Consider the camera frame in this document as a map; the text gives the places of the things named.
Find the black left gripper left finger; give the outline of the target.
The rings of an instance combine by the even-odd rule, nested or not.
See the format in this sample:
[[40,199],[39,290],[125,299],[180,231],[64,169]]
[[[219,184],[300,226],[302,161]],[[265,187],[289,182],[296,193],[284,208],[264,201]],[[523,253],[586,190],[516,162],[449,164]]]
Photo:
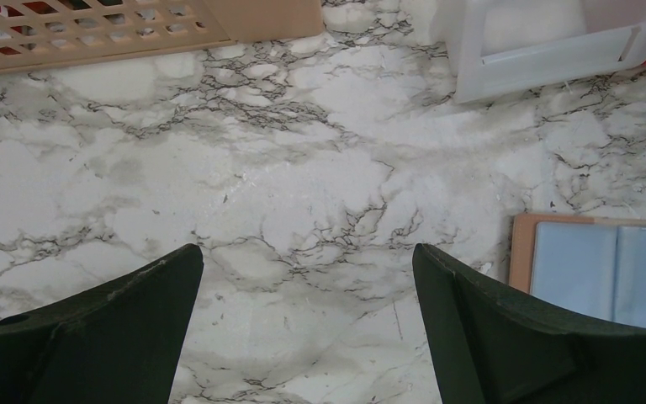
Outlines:
[[165,403],[204,270],[187,244],[0,320],[0,403]]

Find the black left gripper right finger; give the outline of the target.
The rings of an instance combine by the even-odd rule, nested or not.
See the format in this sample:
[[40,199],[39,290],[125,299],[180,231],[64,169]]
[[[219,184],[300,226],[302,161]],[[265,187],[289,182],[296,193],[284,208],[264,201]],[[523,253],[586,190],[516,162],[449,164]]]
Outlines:
[[412,267],[445,403],[646,403],[646,328],[552,305],[429,245]]

